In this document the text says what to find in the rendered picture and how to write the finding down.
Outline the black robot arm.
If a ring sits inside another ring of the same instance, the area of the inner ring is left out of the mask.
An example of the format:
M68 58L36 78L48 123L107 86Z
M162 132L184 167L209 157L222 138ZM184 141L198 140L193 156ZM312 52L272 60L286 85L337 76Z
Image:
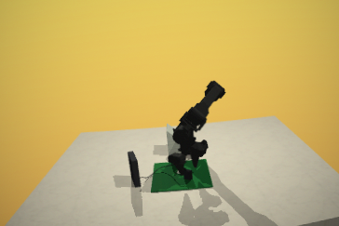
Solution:
M194 108L191 107L183 117L179 120L181 123L174 129L173 128L173 139L178 144L184 144L188 141L189 137L194 136L194 131L198 132L207 123L207 116L210 114L210 106L217 99L221 99L225 94L225 89L215 81L211 81L207 85L205 91L205 97L200 103L197 103ZM199 126L199 128L197 128ZM206 140L202 140L200 143L189 142L187 153L195 154L198 157L202 157L207 149L208 143Z

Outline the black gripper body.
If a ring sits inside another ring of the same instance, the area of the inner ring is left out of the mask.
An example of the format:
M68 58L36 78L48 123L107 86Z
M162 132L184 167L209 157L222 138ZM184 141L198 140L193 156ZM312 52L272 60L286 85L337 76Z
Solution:
M188 141L184 144L180 144L180 147L178 149L178 152L181 152L181 153L173 153L172 155L169 155L168 156L168 161L170 163L174 163L174 164L182 164L186 161L186 155L188 155L187 153L187 149L188 149L188 144L189 142L191 142L191 144L194 142L194 140L196 140L197 137L189 137Z

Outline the green circuit board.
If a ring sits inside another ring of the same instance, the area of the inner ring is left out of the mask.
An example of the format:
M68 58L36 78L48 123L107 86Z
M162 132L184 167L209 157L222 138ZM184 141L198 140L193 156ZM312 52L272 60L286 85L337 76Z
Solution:
M191 180L184 179L173 163L155 163L151 193L186 191L212 187L213 184L210 178L207 159L199 159L197 167L193 166L192 160L185 162L185 169L192 170L193 178Z

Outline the black connector plug with cable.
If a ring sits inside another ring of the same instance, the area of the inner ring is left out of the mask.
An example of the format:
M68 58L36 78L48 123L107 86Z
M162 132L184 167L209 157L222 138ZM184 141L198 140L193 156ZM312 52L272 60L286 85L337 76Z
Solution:
M193 178L192 170L184 168L184 170L183 170L183 178L191 180Z

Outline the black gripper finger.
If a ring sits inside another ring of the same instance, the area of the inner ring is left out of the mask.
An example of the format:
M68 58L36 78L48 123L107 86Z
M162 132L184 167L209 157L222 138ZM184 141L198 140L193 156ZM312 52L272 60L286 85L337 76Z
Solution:
M174 164L174 163L173 163ZM180 174L183 176L183 170L184 170L184 165L186 164L186 162L178 165L178 164L174 164L175 167L177 167L177 169L179 170Z
M191 156L193 166L197 167L199 157L193 153L191 153L190 156Z

